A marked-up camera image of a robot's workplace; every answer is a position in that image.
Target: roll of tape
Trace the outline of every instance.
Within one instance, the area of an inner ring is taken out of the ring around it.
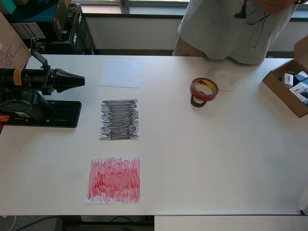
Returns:
[[[197,99],[194,95],[191,97],[191,104],[194,107],[203,107],[205,105],[206,101]]]
[[[211,88],[212,94],[204,94],[202,91],[198,91],[196,88],[196,85],[198,84],[204,84]],[[216,83],[214,83],[212,80],[207,78],[196,78],[192,81],[191,84],[191,93],[194,97],[196,97],[199,100],[203,101],[210,101],[215,99],[216,95],[218,94],[218,87]]]

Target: clear plastic lid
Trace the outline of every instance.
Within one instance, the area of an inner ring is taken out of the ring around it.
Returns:
[[[210,70],[207,77],[214,81],[217,84],[219,91],[222,92],[235,91],[240,85],[239,78],[229,70],[213,69]]]

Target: red marker scribbles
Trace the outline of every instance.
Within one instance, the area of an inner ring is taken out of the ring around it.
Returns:
[[[137,203],[139,199],[139,157],[92,160],[88,203]]]

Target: white wall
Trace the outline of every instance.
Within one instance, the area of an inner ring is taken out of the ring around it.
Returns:
[[[172,50],[180,19],[87,18],[97,49]],[[308,34],[308,22],[289,22],[271,51],[292,51]]]

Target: khaki pants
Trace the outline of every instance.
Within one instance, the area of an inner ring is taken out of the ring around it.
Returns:
[[[203,51],[192,47],[187,42],[184,42],[180,37],[175,44],[173,51],[173,56],[196,56],[196,57],[206,57],[206,54]]]

